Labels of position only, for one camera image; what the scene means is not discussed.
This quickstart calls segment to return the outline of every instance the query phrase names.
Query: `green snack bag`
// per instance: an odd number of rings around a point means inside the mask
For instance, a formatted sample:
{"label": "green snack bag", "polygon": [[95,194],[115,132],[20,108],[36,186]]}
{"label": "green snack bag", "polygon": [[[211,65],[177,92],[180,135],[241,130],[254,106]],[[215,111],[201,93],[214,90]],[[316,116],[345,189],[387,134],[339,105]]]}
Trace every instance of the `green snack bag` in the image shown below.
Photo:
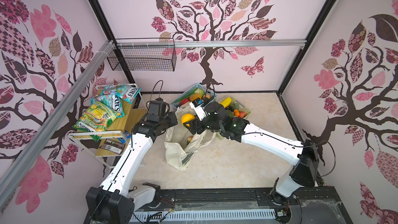
{"label": "green snack bag", "polygon": [[120,98],[117,97],[116,95],[109,94],[109,95],[94,96],[94,97],[91,98],[91,104],[94,101],[99,101],[102,104],[104,104],[104,105],[112,108],[116,112],[120,113],[118,118],[121,118],[121,117],[124,116],[122,102],[121,102]]}
{"label": "green snack bag", "polygon": [[132,103],[134,100],[135,96],[141,91],[141,87],[131,87],[123,83],[113,83],[108,86],[106,86],[102,92],[101,95],[109,95],[109,94],[115,94],[117,97],[127,101],[129,104]]}
{"label": "green snack bag", "polygon": [[[73,128],[86,132],[103,132],[112,124],[120,113],[107,107],[99,101],[93,101],[91,106],[78,119]],[[91,135],[94,141],[100,140],[102,135]]]}

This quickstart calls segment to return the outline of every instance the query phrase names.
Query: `wire basket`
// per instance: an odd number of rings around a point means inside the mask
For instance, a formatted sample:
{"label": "wire basket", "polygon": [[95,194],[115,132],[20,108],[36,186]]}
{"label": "wire basket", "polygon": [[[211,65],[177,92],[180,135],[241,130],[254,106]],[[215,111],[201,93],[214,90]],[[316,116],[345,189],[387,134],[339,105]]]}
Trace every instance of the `wire basket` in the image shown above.
{"label": "wire basket", "polygon": [[[158,39],[158,42],[142,42],[139,39]],[[118,58],[124,59],[129,70],[174,71],[176,48],[171,38],[129,38],[134,42],[118,45],[108,56],[112,70],[123,70]]]}

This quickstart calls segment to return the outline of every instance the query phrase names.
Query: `black frame edge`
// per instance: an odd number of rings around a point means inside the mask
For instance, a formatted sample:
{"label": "black frame edge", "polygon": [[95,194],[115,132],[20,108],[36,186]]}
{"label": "black frame edge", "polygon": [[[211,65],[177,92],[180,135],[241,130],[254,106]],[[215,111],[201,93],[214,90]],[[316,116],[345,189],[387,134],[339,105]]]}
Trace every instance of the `black frame edge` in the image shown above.
{"label": "black frame edge", "polygon": [[289,68],[289,71],[286,73],[286,76],[283,78],[283,81],[281,83],[281,86],[278,89],[278,94],[282,94],[284,90],[286,89],[289,81],[293,77],[294,73],[296,72],[297,67],[300,65],[301,60],[305,56],[306,52],[308,51],[308,48],[310,47],[311,43],[313,42],[314,38],[316,37],[316,34],[318,33],[319,29],[321,28],[322,24],[324,23],[327,15],[329,14],[331,8],[333,7],[334,3],[336,0],[326,0],[324,3],[321,11],[319,12],[314,24],[312,25],[310,32],[308,33],[306,37],[306,44],[303,49],[301,49],[297,55],[296,58],[293,60],[292,65]]}

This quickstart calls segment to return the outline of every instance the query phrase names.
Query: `pink tree mural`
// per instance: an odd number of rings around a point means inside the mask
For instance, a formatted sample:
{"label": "pink tree mural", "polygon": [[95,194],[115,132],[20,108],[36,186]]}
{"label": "pink tree mural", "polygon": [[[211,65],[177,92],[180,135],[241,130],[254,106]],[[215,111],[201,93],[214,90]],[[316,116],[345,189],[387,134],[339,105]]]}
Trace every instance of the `pink tree mural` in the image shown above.
{"label": "pink tree mural", "polygon": [[[161,40],[174,38],[178,41],[203,40],[268,40],[276,31],[265,30],[276,21],[275,18],[265,18],[273,5],[267,5],[270,0],[156,0],[161,17],[154,17],[152,27],[162,32]],[[200,60],[206,77],[202,85],[222,84],[213,78],[210,69],[210,59],[230,56],[238,59],[258,51],[256,47],[236,47],[228,50],[225,47],[202,47],[176,49],[181,54],[181,60],[190,62]],[[263,58],[254,66],[244,66],[241,69],[252,76],[263,70]]]}

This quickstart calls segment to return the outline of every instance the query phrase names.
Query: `floor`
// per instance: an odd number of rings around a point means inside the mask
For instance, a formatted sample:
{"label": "floor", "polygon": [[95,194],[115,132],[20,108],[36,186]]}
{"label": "floor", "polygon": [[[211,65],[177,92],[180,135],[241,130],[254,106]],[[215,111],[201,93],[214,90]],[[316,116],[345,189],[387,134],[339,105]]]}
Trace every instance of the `floor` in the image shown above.
{"label": "floor", "polygon": [[[260,128],[277,135],[296,139],[290,123],[275,93],[218,94],[217,101],[231,95],[248,109],[248,120]],[[143,95],[147,102],[150,95]],[[176,94],[162,94],[171,103]],[[164,134],[144,157],[145,167],[139,167],[130,188],[150,182],[163,189],[245,188],[272,187],[290,167],[282,158],[249,144],[215,138],[192,157],[188,168],[181,172],[165,161]]]}

